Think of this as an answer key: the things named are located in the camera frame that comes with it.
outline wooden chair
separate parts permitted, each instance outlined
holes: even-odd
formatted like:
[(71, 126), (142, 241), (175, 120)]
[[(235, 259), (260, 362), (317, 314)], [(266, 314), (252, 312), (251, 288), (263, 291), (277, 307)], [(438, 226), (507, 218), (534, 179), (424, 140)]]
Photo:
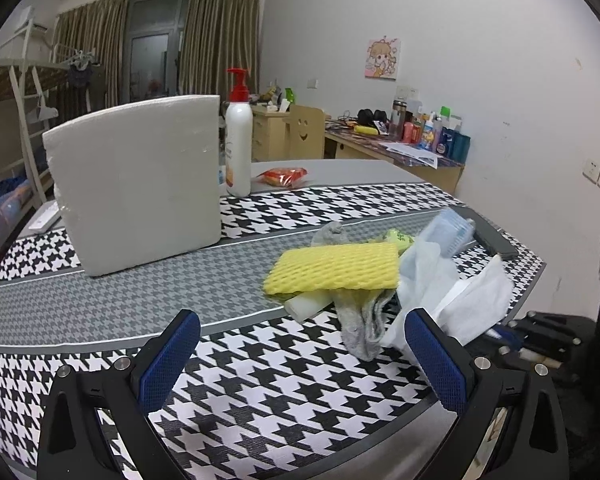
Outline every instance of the wooden chair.
[(324, 112), (320, 108), (291, 105), (289, 160), (324, 156)]

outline red bottle cap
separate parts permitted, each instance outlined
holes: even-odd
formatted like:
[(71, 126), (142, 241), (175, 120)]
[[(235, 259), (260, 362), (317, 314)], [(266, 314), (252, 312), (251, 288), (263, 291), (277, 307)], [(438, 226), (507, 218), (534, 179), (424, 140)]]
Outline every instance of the red bottle cap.
[(244, 84), (244, 79), (249, 71), (245, 68), (228, 68), (226, 71), (235, 74), (235, 85), (229, 94), (229, 101), (232, 103), (248, 103), (249, 89)]

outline white lotion bottle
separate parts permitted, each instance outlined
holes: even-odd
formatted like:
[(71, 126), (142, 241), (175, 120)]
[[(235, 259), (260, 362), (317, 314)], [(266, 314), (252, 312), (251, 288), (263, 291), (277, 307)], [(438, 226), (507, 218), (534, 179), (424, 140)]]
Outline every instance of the white lotion bottle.
[(251, 193), (251, 138), (253, 137), (253, 111), (249, 104), (249, 89), (244, 84), (248, 71), (229, 68), (235, 74), (236, 84), (231, 90), (226, 110), (226, 190), (234, 196)]

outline light blue package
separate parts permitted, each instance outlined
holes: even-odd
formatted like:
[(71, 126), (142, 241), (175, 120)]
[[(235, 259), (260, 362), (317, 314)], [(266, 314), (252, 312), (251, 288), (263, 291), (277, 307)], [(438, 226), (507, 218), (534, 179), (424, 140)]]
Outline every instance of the light blue package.
[(437, 243), (443, 258), (458, 254), (473, 237), (474, 226), (448, 207), (418, 234), (421, 240)]

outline red snack package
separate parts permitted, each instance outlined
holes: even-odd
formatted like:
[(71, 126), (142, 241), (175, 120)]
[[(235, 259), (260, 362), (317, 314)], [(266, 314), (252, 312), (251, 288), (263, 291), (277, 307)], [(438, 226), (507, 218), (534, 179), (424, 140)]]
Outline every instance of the red snack package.
[(261, 173), (258, 180), (275, 187), (295, 187), (307, 173), (305, 168), (271, 168)]

